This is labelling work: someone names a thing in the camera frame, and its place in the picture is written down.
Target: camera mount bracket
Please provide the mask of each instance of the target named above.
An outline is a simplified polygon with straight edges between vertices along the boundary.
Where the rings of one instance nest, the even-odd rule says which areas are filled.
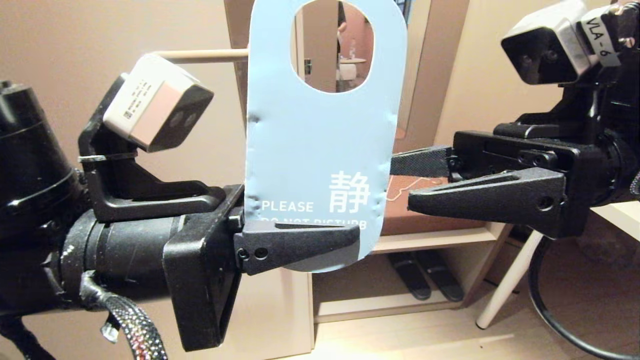
[[[136,163],[137,146],[108,129],[104,112],[124,84],[119,76],[78,139],[95,216],[100,222],[205,213],[225,199],[219,187],[200,181],[166,183]]]

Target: wooden floor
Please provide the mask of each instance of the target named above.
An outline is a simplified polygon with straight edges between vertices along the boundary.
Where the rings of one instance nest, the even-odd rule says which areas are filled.
[[[640,267],[613,270],[587,260],[574,242],[559,242],[545,258],[541,287],[566,328],[606,350],[639,353]],[[466,309],[319,324],[315,350],[288,359],[596,359],[547,327],[526,289],[487,330],[477,328],[493,289],[483,283]]]

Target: door hanger hole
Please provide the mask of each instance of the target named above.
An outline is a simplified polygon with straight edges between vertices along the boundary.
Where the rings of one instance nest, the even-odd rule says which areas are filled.
[[[369,76],[373,47],[371,23],[346,1],[312,1],[293,20],[291,65],[316,90],[347,92],[361,86]]]

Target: black cable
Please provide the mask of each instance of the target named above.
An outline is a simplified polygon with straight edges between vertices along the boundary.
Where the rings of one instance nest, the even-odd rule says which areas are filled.
[[[630,191],[631,194],[640,201],[640,171],[637,173],[636,178],[631,182]]]
[[[536,248],[531,258],[531,264],[529,265],[529,290],[531,293],[531,300],[534,307],[538,311],[538,314],[544,319],[544,321],[551,327],[558,335],[567,339],[571,344],[575,345],[582,351],[587,352],[593,356],[599,357],[605,360],[640,360],[640,355],[625,355],[608,352],[593,345],[587,344],[580,340],[578,337],[567,331],[558,321],[551,315],[545,303],[540,296],[540,268],[542,267],[542,259],[545,257],[547,250],[551,247],[553,241],[547,237],[542,238],[542,241]]]
[[[0,316],[0,335],[11,340],[25,360],[55,360],[24,326],[21,316]]]
[[[115,342],[115,335],[122,328],[135,360],[167,360],[160,334],[144,310],[127,297],[101,288],[93,280],[94,273],[92,270],[82,274],[80,296],[88,309],[109,311],[107,323],[102,328],[103,335]]]

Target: cylindrical motor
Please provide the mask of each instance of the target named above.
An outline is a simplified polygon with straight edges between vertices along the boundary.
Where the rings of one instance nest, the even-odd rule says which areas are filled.
[[[82,188],[32,89],[0,81],[0,247],[27,245],[51,220],[72,223]]]
[[[168,296],[163,249],[186,219],[182,215],[105,224],[87,211],[69,231],[59,258],[65,297],[79,303],[80,280],[87,270],[95,270],[110,291],[136,301]]]

